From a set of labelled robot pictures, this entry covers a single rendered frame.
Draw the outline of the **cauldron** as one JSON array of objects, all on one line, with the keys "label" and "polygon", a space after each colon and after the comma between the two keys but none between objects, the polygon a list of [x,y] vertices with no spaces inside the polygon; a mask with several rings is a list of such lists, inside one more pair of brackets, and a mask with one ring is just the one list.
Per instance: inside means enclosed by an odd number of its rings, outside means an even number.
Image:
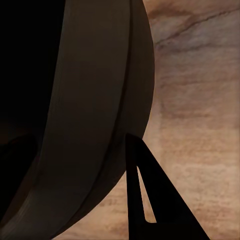
[{"label": "cauldron", "polygon": [[126,172],[154,87],[143,0],[0,0],[0,147],[38,146],[0,240],[52,240],[88,215]]}]

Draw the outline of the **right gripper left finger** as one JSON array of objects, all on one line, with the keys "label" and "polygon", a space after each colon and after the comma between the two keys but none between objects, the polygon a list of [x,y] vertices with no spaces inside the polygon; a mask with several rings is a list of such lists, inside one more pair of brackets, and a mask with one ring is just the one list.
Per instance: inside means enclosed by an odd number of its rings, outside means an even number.
[{"label": "right gripper left finger", "polygon": [[0,146],[0,223],[38,153],[34,133]]}]

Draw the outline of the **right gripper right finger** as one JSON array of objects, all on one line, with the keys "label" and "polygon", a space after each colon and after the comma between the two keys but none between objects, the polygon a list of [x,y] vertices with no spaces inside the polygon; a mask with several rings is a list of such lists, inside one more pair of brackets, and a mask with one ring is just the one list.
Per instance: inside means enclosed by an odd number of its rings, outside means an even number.
[{"label": "right gripper right finger", "polygon": [[[125,160],[129,240],[210,240],[145,142],[131,133]],[[145,220],[137,167],[156,223]]]}]

